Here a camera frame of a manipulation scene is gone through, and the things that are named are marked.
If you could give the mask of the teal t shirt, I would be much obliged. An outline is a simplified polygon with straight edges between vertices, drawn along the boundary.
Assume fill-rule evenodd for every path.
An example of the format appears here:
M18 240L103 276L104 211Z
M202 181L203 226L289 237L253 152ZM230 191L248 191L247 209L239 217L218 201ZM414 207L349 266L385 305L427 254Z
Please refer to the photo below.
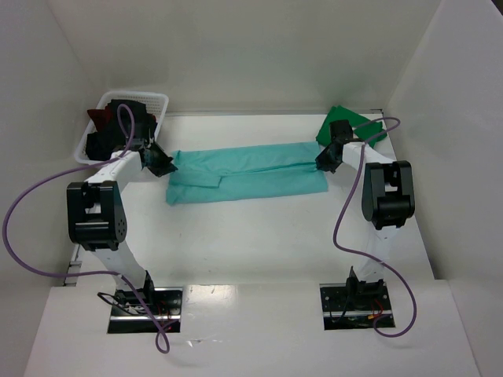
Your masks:
M328 191L317 142L177 151L169 205L298 196Z

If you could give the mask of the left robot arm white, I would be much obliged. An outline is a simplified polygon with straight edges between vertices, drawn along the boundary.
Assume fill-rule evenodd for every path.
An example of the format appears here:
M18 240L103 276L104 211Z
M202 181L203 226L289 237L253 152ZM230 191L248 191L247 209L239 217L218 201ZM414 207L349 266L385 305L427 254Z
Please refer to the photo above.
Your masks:
M155 140L133 140L131 151L112 153L112 161L85 181L68 185L68 233L73 243L94 254L113 275L122 302L156 304L154 283L127 242L127 217L121 192L143 169L162 177L176 171L172 158Z

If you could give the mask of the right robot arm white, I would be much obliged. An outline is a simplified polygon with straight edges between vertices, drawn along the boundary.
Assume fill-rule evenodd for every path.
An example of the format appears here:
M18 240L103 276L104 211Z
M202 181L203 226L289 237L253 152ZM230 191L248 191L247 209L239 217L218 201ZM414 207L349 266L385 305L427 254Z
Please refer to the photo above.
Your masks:
M324 172L335 173L341 165L356 169L357 173L350 193L336 220L333 243L341 251L367 259L362 271L350 271L346 280L346 303L355 304L370 300L384 291L383 270L394 273L404 284L410 285L404 276L391 267L386 259L390 242L415 211L412 166L405 160L393 160L375 151L370 142L376 136L356 137L348 120L336 120L329 126L330 142L316 158L316 167ZM338 233L343 216L362 183L361 209L364 219L372 226L365 251L342 246Z

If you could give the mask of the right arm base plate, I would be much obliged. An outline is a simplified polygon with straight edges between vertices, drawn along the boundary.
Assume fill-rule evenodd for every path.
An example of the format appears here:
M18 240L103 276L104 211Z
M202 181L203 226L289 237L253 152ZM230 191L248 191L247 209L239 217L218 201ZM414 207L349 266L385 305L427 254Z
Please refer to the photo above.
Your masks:
M372 329L378 319L378 328L394 328L391 301L386 285L380 291L353 293L349 296L344 284L320 286L324 329Z

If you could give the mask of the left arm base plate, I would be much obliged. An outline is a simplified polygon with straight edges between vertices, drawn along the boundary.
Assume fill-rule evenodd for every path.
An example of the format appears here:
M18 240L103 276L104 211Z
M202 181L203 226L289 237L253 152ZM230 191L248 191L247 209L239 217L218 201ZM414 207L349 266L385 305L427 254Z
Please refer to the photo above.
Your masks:
M180 287L156 288L151 302L147 305L166 333L179 333L182 324L182 293ZM157 327L151 321L145 308L134 295L116 291L113 295L98 292L97 296L111 306L108 334L156 333Z

